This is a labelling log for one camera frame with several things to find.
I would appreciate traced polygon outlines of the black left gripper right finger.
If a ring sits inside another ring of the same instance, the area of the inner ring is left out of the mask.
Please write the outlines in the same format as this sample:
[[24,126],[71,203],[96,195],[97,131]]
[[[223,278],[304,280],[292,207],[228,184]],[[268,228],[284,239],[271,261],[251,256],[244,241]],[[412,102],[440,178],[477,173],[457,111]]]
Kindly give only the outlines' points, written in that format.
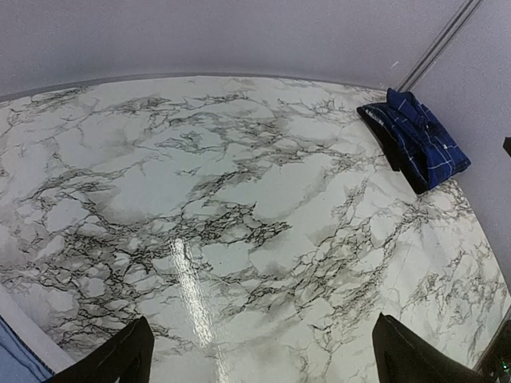
[[479,372],[436,350],[390,315],[380,314],[372,330],[381,382],[484,382]]

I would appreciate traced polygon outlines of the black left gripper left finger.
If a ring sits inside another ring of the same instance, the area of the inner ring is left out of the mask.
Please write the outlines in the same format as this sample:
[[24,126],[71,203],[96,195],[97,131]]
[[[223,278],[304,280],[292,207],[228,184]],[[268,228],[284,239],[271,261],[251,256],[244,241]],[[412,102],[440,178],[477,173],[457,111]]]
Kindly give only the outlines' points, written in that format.
[[148,382],[154,336],[140,317],[87,357],[50,378],[52,382]]

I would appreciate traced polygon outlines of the light blue long sleeve shirt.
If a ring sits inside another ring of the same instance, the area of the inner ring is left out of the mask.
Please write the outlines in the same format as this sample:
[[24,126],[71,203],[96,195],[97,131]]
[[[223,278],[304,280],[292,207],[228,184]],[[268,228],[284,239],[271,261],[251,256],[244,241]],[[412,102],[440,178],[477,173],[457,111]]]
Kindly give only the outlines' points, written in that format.
[[1,382],[46,382],[55,372],[50,369],[1,318]]

